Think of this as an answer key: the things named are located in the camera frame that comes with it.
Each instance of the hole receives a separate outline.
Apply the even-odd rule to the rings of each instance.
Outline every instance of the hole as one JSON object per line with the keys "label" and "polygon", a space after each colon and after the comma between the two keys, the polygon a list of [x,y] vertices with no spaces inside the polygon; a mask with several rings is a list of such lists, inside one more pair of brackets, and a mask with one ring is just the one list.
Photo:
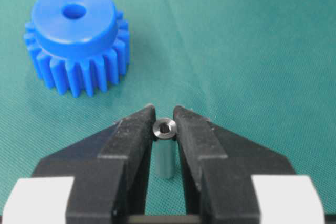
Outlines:
{"label": "hole", "polygon": [[86,9],[82,5],[70,4],[63,8],[63,15],[68,19],[79,19],[86,13]]}
{"label": "hole", "polygon": [[162,134],[168,134],[170,132],[170,127],[167,123],[161,123],[160,124],[160,132]]}

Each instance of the gray cylinder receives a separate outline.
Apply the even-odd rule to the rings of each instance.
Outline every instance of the gray cylinder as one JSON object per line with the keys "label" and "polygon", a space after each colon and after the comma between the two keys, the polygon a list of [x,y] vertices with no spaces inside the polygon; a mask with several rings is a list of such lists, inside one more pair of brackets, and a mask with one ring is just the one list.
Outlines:
{"label": "gray cylinder", "polygon": [[157,140],[155,148],[155,172],[161,178],[171,178],[175,172],[176,141]]}

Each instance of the small plastic part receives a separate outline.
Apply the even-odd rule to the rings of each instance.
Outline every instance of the small plastic part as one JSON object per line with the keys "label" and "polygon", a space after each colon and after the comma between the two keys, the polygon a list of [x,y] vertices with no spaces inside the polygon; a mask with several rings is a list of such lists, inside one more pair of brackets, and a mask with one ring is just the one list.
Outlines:
{"label": "small plastic part", "polygon": [[112,0],[37,0],[24,40],[39,79],[59,94],[105,92],[130,63],[130,33]]}

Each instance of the gear tooth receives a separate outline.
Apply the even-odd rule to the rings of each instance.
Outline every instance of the gear tooth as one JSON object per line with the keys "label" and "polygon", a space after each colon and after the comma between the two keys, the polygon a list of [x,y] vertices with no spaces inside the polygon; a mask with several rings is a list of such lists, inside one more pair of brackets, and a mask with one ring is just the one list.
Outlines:
{"label": "gear tooth", "polygon": [[25,41],[25,43],[26,43],[27,46],[29,46],[29,45],[31,45],[31,44],[33,44],[33,43],[36,42],[35,36],[34,36],[33,33],[26,33],[26,34],[24,34],[23,39],[24,39],[24,41]]}
{"label": "gear tooth", "polygon": [[76,64],[73,61],[65,62],[65,70],[67,72],[68,81],[73,97],[79,97],[80,82],[78,80]]}
{"label": "gear tooth", "polygon": [[128,30],[128,21],[127,20],[119,20],[118,28],[122,30]]}
{"label": "gear tooth", "polygon": [[88,60],[83,60],[80,63],[80,68],[81,68],[82,75],[83,75],[86,93],[88,94],[88,96],[92,97],[95,94],[94,93],[95,87],[92,81],[90,62]]}
{"label": "gear tooth", "polygon": [[97,75],[98,87],[102,92],[107,91],[106,69],[104,57],[97,56],[94,58],[94,66]]}
{"label": "gear tooth", "polygon": [[35,71],[37,73],[37,77],[39,79],[42,79],[42,73],[41,73],[40,67],[39,67],[39,65],[37,63],[37,59],[36,59],[37,55],[41,52],[41,48],[39,47],[38,44],[34,43],[34,44],[29,45],[27,47],[27,49],[28,49],[28,52],[30,54],[30,58],[33,62]]}
{"label": "gear tooth", "polygon": [[47,55],[45,52],[41,51],[37,57],[36,57],[38,66],[41,70],[42,77],[44,79],[44,83],[48,88],[53,88],[55,86],[54,79],[52,77],[51,71],[50,71],[50,60],[51,56]]}
{"label": "gear tooth", "polygon": [[123,18],[123,16],[124,16],[124,13],[120,10],[117,10],[117,19],[120,20]]}
{"label": "gear tooth", "polygon": [[131,61],[131,53],[130,53],[130,32],[126,30],[119,30],[117,37],[125,42],[126,49],[125,49],[125,57],[126,63],[129,64]]}
{"label": "gear tooth", "polygon": [[108,80],[112,84],[119,83],[119,72],[118,72],[118,56],[117,52],[113,49],[108,50],[104,54],[105,66],[106,66],[106,73]]}
{"label": "gear tooth", "polygon": [[126,43],[120,39],[116,39],[113,44],[114,50],[117,52],[118,56],[118,70],[119,74],[126,74]]}
{"label": "gear tooth", "polygon": [[31,21],[25,23],[25,28],[28,33],[32,33],[35,30],[35,26]]}
{"label": "gear tooth", "polygon": [[62,60],[52,58],[49,65],[58,93],[65,94],[68,90],[68,82],[64,62]]}

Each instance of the plastic spur gear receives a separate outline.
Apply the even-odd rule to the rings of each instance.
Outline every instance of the plastic spur gear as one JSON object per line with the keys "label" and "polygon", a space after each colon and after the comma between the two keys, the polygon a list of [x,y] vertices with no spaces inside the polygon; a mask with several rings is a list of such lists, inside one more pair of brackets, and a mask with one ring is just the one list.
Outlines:
{"label": "plastic spur gear", "polygon": [[24,40],[48,88],[89,96],[119,83],[130,63],[130,34],[112,0],[37,0]]}

